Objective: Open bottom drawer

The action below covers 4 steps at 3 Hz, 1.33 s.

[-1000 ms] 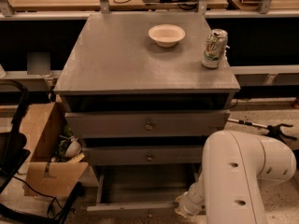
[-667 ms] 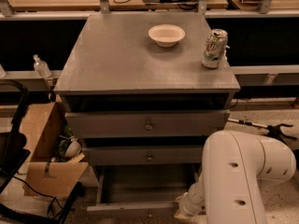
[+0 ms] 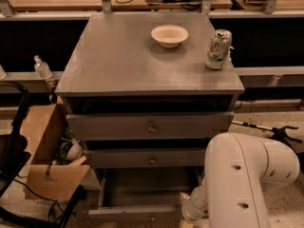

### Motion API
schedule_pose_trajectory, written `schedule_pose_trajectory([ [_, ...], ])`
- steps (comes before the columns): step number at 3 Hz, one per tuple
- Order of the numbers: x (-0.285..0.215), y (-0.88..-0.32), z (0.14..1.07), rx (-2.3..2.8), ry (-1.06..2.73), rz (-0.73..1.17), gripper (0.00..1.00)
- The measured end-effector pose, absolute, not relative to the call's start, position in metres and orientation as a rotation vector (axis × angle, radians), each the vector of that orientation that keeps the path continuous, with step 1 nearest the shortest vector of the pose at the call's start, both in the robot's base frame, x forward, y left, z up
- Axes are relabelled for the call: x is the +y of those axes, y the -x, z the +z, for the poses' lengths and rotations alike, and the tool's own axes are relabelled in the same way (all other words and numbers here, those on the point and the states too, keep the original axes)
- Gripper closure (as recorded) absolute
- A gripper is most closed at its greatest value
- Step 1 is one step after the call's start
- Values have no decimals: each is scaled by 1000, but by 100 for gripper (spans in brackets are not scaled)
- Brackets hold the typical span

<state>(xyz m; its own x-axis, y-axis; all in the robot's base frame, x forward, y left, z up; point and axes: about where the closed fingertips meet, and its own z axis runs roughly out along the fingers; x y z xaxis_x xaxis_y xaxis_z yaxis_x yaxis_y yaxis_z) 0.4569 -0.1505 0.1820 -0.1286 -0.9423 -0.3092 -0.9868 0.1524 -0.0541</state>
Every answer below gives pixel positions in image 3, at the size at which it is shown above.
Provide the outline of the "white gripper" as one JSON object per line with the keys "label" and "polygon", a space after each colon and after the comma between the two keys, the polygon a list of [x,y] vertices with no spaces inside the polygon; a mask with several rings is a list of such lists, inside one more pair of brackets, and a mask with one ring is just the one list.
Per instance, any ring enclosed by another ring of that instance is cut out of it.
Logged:
{"label": "white gripper", "polygon": [[196,187],[190,195],[180,192],[180,202],[182,203],[182,219],[180,228],[193,228],[194,224],[189,221],[197,221],[206,216],[207,198],[206,187],[200,185]]}

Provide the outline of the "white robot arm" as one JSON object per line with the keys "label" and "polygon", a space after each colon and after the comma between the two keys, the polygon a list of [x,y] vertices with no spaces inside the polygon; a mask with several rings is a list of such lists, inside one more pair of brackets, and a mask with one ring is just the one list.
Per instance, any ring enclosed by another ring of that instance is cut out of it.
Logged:
{"label": "white robot arm", "polygon": [[294,182],[298,156],[287,144],[239,133],[222,133],[207,145],[204,177],[181,213],[194,223],[204,215],[210,228],[271,228],[263,192]]}

